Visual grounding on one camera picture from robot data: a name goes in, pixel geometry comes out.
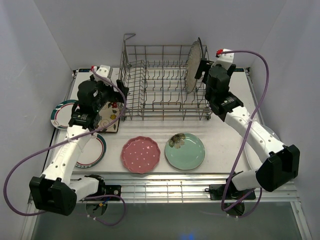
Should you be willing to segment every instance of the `red cable tip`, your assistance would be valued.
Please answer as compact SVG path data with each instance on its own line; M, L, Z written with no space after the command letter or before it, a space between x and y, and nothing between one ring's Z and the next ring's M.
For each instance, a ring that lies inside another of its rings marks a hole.
M219 49L218 51L216 51L217 55L220 55L224 50L223 49Z

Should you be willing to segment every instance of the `gray floor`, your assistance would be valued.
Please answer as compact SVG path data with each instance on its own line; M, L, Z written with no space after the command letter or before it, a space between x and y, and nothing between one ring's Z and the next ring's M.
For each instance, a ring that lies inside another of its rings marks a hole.
M253 203L246 203L246 210ZM118 219L121 204L109 204L102 219ZM108 227L85 214L85 205L78 204L70 216L45 213L37 218L33 240L296 240L301 239L289 202L260 203L256 211L235 220L221 213L217 203L129 204L125 219Z

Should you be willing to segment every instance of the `flower decoration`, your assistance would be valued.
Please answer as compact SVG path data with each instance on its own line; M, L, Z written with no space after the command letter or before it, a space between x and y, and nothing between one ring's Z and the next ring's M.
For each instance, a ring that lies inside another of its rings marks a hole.
M169 146L179 149L182 145L185 145L184 139L186 139L186 136L183 133L177 133L169 139Z

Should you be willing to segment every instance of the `polka dot plate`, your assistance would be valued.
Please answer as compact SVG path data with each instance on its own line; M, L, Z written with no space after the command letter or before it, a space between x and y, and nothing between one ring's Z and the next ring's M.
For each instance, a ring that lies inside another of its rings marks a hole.
M125 168L135 174L144 174L160 161L158 144L147 136L131 138L122 148L121 160Z

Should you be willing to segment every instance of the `wire rack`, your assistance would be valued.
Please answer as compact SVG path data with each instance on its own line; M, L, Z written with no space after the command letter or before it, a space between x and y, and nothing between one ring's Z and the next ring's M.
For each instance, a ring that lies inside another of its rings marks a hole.
M185 90L186 62L191 45L129 45L125 34L119 79L129 87L126 118L141 120L209 120L202 79Z

